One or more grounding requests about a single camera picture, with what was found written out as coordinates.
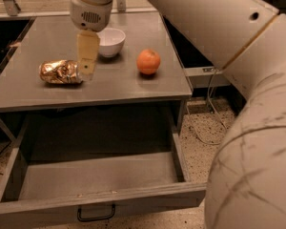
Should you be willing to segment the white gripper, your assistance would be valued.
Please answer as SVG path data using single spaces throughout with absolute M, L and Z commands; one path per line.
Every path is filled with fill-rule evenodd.
M 81 31 L 77 34 L 77 72 L 82 81 L 93 77 L 100 38 L 96 32 L 103 31 L 109 24 L 112 2 L 105 4 L 70 0 L 70 18 Z

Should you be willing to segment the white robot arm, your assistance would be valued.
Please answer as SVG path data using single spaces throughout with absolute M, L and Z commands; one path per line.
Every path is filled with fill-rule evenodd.
M 212 162 L 206 229 L 286 229 L 286 15 L 263 0 L 148 0 L 247 103 Z

